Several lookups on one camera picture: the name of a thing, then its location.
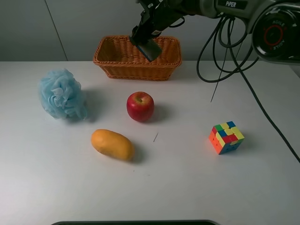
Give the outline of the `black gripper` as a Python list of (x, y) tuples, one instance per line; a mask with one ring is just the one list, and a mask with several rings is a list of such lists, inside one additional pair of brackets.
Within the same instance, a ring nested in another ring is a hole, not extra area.
[(144, 45), (151, 38), (159, 37), (167, 28), (177, 28), (185, 23), (185, 14), (171, 7), (167, 0), (139, 0), (143, 7), (141, 21), (132, 30), (132, 45)]

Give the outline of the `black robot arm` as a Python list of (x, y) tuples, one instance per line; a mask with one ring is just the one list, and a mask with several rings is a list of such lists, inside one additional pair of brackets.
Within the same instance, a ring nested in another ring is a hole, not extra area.
[(300, 63), (300, 2), (298, 0), (141, 0), (141, 21), (130, 35), (147, 60), (161, 49), (153, 41), (162, 31), (186, 15), (218, 18), (221, 15), (245, 22), (252, 47), (264, 61)]

